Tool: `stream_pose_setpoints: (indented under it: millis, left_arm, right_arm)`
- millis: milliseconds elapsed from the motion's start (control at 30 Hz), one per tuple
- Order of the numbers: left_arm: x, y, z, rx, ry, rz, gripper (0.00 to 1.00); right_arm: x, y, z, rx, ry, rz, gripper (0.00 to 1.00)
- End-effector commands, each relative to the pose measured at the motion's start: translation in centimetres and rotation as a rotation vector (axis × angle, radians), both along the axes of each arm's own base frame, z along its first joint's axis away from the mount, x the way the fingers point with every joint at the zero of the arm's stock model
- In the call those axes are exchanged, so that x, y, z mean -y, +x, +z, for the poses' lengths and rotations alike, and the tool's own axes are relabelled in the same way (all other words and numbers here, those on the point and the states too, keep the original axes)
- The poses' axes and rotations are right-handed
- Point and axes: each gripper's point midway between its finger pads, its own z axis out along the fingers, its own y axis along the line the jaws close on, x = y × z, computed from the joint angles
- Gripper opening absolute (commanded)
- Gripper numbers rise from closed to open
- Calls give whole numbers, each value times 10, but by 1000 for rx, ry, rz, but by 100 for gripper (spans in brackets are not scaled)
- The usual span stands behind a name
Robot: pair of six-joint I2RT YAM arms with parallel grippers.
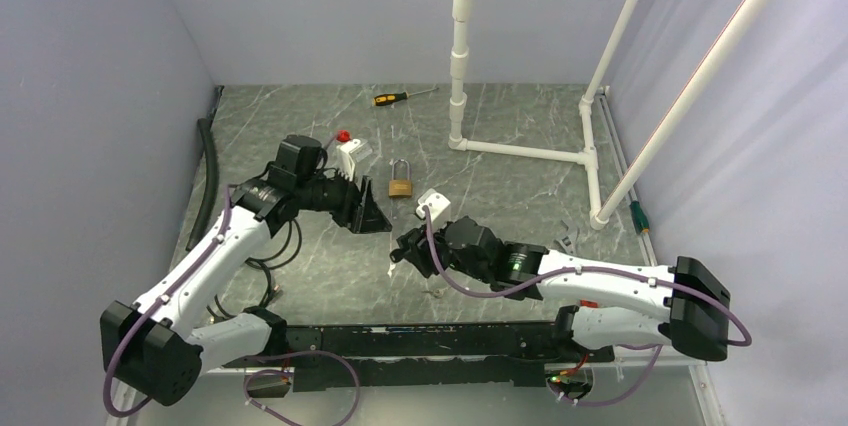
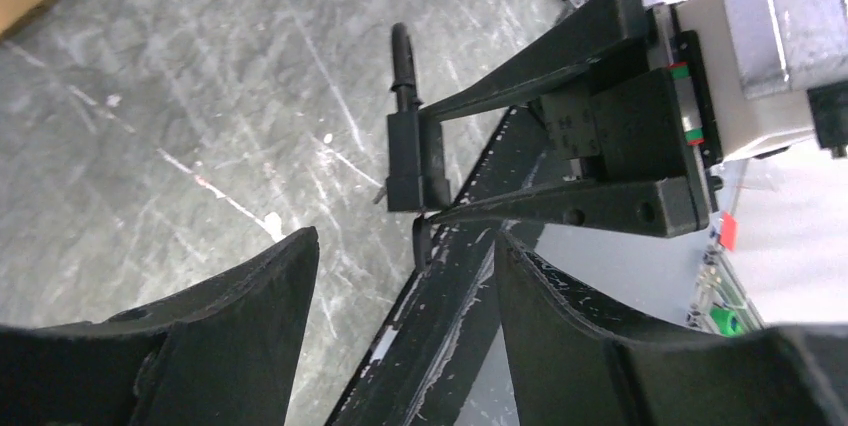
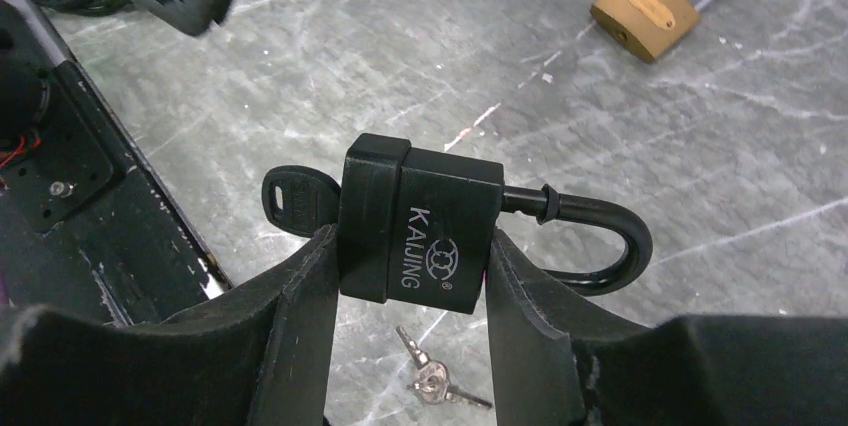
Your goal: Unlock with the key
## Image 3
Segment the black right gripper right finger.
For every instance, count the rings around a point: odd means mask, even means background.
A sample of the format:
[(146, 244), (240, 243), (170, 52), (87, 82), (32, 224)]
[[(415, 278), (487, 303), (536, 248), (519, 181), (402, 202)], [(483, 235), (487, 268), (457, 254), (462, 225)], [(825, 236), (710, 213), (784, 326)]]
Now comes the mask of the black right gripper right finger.
[(497, 231), (486, 275), (501, 425), (843, 425), (847, 322), (682, 315), (646, 327), (536, 267)]

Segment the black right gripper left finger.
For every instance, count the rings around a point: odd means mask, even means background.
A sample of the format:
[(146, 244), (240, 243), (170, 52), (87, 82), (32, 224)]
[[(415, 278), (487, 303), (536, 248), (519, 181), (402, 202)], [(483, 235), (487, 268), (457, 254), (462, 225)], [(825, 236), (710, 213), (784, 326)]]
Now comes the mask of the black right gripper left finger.
[(326, 226), (252, 280), (124, 328), (34, 305), (1, 315), (5, 425), (322, 425), (338, 304)]

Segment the silver key bunch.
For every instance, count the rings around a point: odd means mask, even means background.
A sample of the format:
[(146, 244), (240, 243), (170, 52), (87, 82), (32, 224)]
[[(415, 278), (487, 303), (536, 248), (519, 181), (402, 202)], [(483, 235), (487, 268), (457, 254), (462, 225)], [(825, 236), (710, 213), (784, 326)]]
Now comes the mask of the silver key bunch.
[(414, 379), (407, 389), (413, 391), (423, 403), (440, 405), (451, 402), (484, 410), (491, 410), (494, 407), (492, 402), (455, 385), (451, 380), (448, 367), (422, 350), (402, 326), (397, 326), (395, 331), (416, 368)]

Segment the black head key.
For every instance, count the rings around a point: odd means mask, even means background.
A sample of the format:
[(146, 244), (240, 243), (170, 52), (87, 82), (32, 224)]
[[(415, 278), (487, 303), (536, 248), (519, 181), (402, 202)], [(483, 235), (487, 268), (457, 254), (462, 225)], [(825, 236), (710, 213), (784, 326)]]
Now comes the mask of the black head key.
[(264, 176), (261, 199), (267, 220), (276, 228), (312, 238), (339, 217), (341, 187), (329, 175), (301, 165), (270, 169)]

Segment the black padlock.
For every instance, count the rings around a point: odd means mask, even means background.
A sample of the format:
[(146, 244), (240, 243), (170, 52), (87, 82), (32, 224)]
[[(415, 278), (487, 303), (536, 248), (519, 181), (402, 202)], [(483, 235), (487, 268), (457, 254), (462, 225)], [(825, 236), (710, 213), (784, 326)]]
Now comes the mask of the black padlock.
[(604, 200), (510, 186), (501, 164), (364, 133), (349, 147), (337, 227), (340, 291), (470, 314), (490, 263), (496, 222), (521, 213), (539, 224), (599, 227), (624, 241), (612, 265), (556, 279), (584, 296), (629, 285), (647, 268), (653, 239), (633, 211)]

